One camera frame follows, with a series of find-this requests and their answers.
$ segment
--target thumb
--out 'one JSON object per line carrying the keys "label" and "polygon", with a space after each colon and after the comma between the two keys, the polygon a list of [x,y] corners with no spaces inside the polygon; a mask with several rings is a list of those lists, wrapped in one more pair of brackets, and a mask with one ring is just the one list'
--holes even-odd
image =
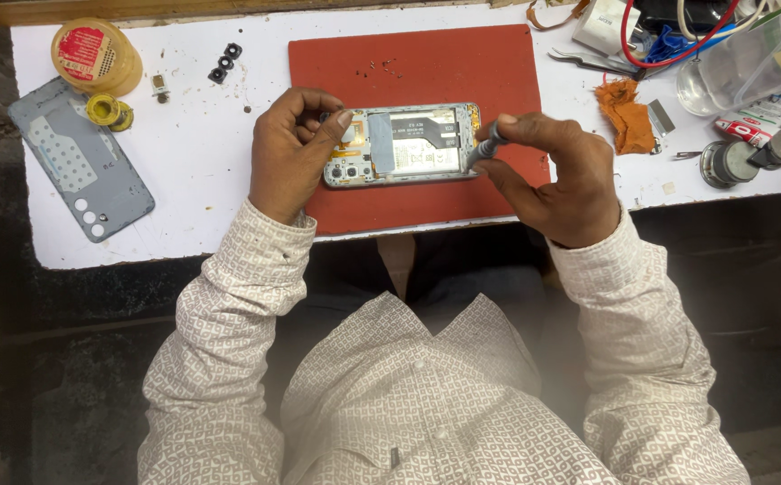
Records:
{"label": "thumb", "polygon": [[321,160],[322,163],[326,162],[333,149],[340,144],[348,126],[352,124],[352,116],[354,114],[351,110],[332,113],[321,124],[319,130],[315,132],[315,137],[307,143],[304,149],[307,149],[316,160]]}
{"label": "thumb", "polygon": [[547,208],[537,196],[536,191],[504,160],[479,160],[474,164],[474,171],[486,173],[498,192],[513,207],[523,224],[537,226],[547,216]]}

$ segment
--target cable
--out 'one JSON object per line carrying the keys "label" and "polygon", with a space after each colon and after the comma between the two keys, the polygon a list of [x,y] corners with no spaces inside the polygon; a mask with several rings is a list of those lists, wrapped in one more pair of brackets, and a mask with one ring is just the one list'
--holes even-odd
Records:
{"label": "cable", "polygon": [[627,0],[627,7],[624,9],[624,16],[621,18],[621,50],[630,64],[634,66],[642,67],[644,69],[670,66],[672,64],[675,64],[678,61],[683,61],[687,56],[689,56],[690,54],[698,50],[701,46],[703,46],[705,42],[707,42],[711,37],[714,36],[714,34],[717,33],[718,30],[722,28],[723,25],[726,25],[728,19],[732,18],[732,14],[734,14],[734,10],[738,8],[738,3],[740,1],[741,0],[732,0],[732,3],[728,6],[728,10],[726,10],[726,13],[721,18],[719,18],[719,22],[716,24],[716,26],[710,32],[708,32],[708,34],[702,40],[698,41],[695,46],[687,49],[681,55],[677,57],[673,57],[671,59],[667,59],[665,61],[642,62],[633,57],[633,54],[630,53],[630,48],[627,46],[627,21],[630,18],[630,9],[633,8],[633,0]]}
{"label": "cable", "polygon": [[[681,34],[684,34],[684,37],[686,37],[687,40],[696,40],[697,37],[690,33],[689,29],[687,28],[687,17],[684,13],[684,1],[685,0],[677,0],[677,25],[678,27],[681,27]],[[762,10],[764,10],[767,2],[768,0],[760,0],[759,6],[756,7],[756,11],[753,12],[750,17],[741,19],[741,25],[736,26],[728,32],[720,32],[719,34],[711,37],[711,39],[722,39],[723,37],[729,37],[730,35],[749,27],[753,22],[756,21],[756,19],[762,16]]]}

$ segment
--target man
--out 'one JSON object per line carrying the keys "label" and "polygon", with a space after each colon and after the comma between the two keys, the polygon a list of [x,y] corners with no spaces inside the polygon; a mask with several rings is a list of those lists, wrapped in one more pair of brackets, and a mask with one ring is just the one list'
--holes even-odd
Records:
{"label": "man", "polygon": [[665,249],[639,239],[615,195],[611,147],[540,113],[496,123],[546,150],[556,183],[533,189],[501,160],[475,170],[547,237],[581,307],[585,442],[538,399],[534,361],[482,295],[437,336],[392,294],[368,301],[304,359],[282,430],[270,424],[258,382],[276,316],[306,293],[315,221],[301,209],[351,120],[336,97],[293,88],[256,121],[250,196],[148,369],[141,482],[749,482],[708,405],[715,372]]}

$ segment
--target white wire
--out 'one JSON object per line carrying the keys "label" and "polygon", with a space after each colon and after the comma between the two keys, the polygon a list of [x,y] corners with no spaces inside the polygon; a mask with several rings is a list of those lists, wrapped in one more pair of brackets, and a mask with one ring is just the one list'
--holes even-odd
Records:
{"label": "white wire", "polygon": [[[762,10],[764,10],[764,6],[766,6],[767,3],[768,0],[759,0],[759,6],[756,8],[756,11],[753,12],[750,17],[741,19],[742,22],[741,25],[732,28],[731,30],[728,30],[726,32],[719,32],[718,34],[714,34],[714,36],[711,37],[710,40],[729,37],[731,34],[741,32],[741,30],[749,27],[756,21],[756,19],[761,17]],[[689,32],[689,29],[687,28],[687,19],[686,19],[686,14],[684,13],[684,0],[677,0],[677,25],[678,27],[681,27],[681,34],[684,34],[684,37],[686,37],[687,40],[696,41],[699,39],[699,36],[692,35]]]}

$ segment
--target power adapter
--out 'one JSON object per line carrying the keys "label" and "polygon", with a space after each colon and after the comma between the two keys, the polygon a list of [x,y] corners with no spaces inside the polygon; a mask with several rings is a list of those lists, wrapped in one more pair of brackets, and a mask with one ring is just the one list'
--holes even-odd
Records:
{"label": "power adapter", "polygon": [[[606,55],[618,53],[621,50],[621,18],[626,8],[627,4],[621,0],[594,0],[579,18],[573,39]],[[628,42],[639,15],[638,10],[630,9],[630,18],[627,20]]]}

